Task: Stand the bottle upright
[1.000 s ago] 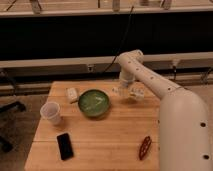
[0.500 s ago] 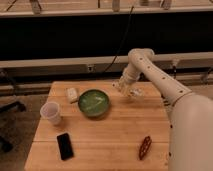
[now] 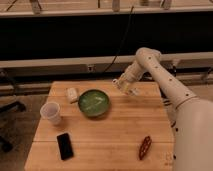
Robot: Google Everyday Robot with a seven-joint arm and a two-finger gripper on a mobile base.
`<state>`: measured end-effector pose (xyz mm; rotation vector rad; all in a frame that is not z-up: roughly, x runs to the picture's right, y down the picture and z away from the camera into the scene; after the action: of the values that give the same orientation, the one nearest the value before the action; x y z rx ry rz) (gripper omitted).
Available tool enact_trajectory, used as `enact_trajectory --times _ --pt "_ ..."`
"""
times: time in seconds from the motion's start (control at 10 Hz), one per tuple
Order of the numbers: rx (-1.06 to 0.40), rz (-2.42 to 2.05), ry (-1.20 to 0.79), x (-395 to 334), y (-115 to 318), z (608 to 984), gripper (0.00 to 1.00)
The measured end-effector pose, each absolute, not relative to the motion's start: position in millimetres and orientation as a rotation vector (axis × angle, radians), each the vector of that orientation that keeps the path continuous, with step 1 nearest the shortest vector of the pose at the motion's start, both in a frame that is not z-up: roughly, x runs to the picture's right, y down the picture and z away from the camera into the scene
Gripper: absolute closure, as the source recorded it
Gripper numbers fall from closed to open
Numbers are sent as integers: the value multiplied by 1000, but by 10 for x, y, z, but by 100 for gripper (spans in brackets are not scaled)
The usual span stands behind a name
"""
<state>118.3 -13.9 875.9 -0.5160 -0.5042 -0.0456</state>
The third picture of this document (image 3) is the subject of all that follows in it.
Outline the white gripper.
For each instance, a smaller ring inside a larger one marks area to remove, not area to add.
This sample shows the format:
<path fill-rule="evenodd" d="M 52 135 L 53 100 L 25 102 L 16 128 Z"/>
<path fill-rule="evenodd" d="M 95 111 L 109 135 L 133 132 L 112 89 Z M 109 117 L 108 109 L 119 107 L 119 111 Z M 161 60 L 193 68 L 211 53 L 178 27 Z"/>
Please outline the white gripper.
<path fill-rule="evenodd" d="M 134 83 L 137 78 L 131 73 L 123 73 L 117 80 L 118 89 L 125 94 L 135 94 L 136 88 Z"/>

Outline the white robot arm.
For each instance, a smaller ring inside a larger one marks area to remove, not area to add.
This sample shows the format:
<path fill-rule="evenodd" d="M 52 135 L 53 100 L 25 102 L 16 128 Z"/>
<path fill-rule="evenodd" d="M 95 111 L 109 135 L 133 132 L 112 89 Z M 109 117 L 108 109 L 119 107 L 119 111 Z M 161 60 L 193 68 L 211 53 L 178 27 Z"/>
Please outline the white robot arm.
<path fill-rule="evenodd" d="M 213 102 L 199 98 L 160 64 L 161 52 L 136 51 L 135 60 L 115 80 L 125 94 L 149 72 L 177 112 L 172 171 L 213 171 Z"/>

